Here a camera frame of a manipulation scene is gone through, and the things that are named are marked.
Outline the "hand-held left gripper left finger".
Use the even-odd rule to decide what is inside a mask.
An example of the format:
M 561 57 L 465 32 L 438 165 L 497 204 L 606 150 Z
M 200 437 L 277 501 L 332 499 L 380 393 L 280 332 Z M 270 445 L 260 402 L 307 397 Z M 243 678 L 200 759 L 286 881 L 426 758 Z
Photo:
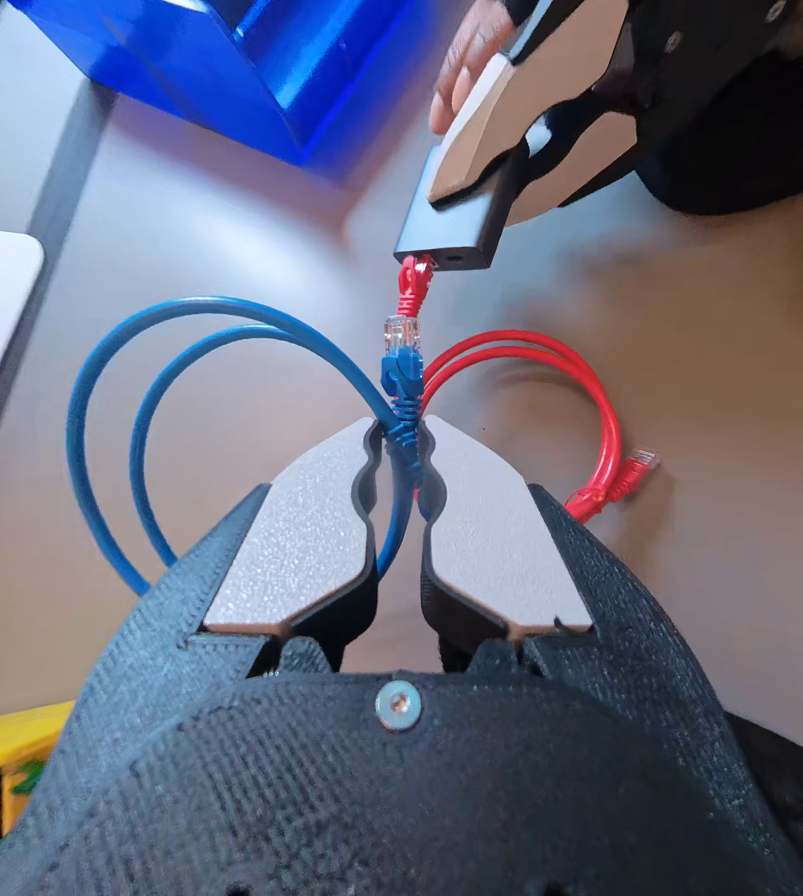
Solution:
M 276 476 L 203 618 L 211 633 L 317 641 L 334 670 L 377 610 L 382 429 L 358 420 Z

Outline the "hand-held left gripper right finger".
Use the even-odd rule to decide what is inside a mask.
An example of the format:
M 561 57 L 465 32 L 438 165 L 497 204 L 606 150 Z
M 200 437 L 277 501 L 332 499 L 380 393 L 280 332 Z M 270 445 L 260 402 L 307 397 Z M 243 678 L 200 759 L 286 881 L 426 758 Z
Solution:
M 419 433 L 423 617 L 445 672 L 501 640 L 589 633 L 594 621 L 526 479 L 435 415 Z

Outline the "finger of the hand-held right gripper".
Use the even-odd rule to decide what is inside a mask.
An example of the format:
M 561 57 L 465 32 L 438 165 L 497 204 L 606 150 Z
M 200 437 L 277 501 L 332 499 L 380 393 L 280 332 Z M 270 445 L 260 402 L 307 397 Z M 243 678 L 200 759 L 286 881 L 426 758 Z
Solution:
M 440 146 L 429 202 L 474 186 L 545 111 L 592 87 L 606 72 L 619 36 L 619 28 L 558 28 L 518 62 L 498 54 Z
M 537 218 L 560 207 L 637 141 L 637 122 L 630 115 L 608 111 L 591 124 L 552 164 L 547 174 L 526 185 L 510 208 L 506 227 Z

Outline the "dark grey ethernet coupler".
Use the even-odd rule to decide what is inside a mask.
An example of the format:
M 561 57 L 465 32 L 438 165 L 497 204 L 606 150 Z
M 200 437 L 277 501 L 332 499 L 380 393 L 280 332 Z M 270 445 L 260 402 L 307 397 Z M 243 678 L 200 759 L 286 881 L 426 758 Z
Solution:
M 409 255 L 428 255 L 437 273 L 488 269 L 528 171 L 526 139 L 503 154 L 486 174 L 463 192 L 431 204 L 427 187 L 438 169 L 440 146 L 429 151 L 395 245 L 401 263 Z

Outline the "person's right hand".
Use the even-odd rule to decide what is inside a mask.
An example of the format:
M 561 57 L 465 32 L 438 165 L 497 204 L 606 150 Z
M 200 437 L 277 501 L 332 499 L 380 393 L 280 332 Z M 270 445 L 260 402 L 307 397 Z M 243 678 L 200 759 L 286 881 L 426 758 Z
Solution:
M 515 28 L 503 2 L 475 1 L 443 59 L 429 111 L 429 129 L 444 136 L 491 58 Z

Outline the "blue plastic bin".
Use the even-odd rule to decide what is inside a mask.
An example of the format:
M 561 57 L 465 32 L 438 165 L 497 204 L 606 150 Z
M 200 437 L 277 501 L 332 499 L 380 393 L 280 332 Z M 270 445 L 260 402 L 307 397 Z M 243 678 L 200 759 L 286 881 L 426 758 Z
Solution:
M 299 168 L 344 173 L 400 90 L 397 1 L 14 1 L 88 78 Z

